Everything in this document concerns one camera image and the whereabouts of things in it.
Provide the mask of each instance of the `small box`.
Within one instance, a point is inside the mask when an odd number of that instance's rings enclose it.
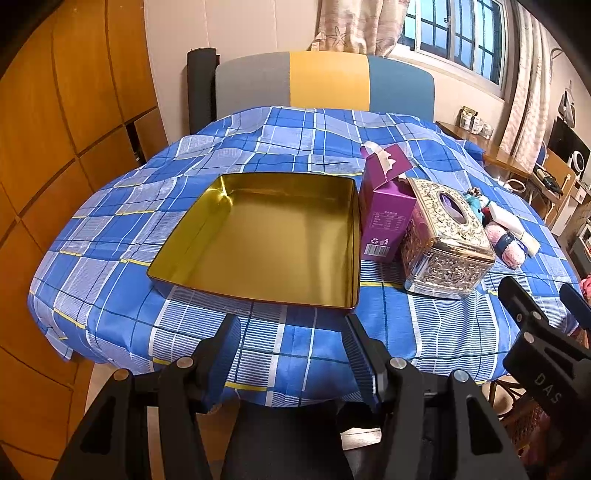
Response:
[[[444,299],[461,299],[494,265],[495,251],[462,194],[438,183],[408,179],[417,197],[402,244],[404,288]]]
[[[361,258],[391,262],[404,237],[414,206],[417,203],[412,188],[398,180],[410,170],[410,163],[398,145],[392,145],[365,160],[361,182]]]

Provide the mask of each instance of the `purple box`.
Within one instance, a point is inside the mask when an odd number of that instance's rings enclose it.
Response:
[[[402,241],[417,199],[398,176],[413,165],[398,145],[380,153],[367,152],[361,182],[361,258],[391,262]]]

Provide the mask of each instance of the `screw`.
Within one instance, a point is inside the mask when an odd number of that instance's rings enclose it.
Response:
[[[189,356],[182,356],[177,360],[177,367],[189,368],[193,366],[193,359]]]
[[[404,358],[400,358],[399,356],[395,356],[394,358],[390,359],[390,365],[392,365],[397,370],[402,370],[406,367],[407,363]]]
[[[129,370],[127,370],[125,368],[120,368],[120,369],[116,370],[115,373],[113,374],[113,378],[115,380],[117,380],[117,382],[125,380],[128,376],[129,376]]]
[[[455,378],[458,382],[466,383],[470,378],[470,375],[464,372],[464,370],[456,370],[453,373],[453,378]]]

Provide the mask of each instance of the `barcode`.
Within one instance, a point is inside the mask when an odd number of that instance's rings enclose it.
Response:
[[[367,245],[365,247],[365,255],[373,255],[375,257],[385,257],[389,251],[390,247],[382,247],[381,245]]]

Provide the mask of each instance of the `floor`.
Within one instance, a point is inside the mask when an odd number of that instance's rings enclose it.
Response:
[[[90,407],[101,388],[116,368],[109,364],[96,364],[90,379],[86,409]],[[514,381],[510,376],[503,380]],[[483,385],[482,392],[488,398],[489,384]],[[501,388],[496,390],[494,409],[497,414],[504,413],[511,408],[510,396]],[[197,415],[199,429],[201,431],[203,446],[207,454],[214,479],[219,479],[223,458],[230,440],[230,434],[238,414],[238,402],[230,402],[214,409],[208,415]],[[353,449],[358,446],[371,445],[379,442],[381,432],[379,430],[352,429],[342,434],[343,448]],[[148,444],[150,449],[150,468],[152,480],[165,480],[162,456],[160,453],[160,430],[158,427],[158,409],[148,409]]]

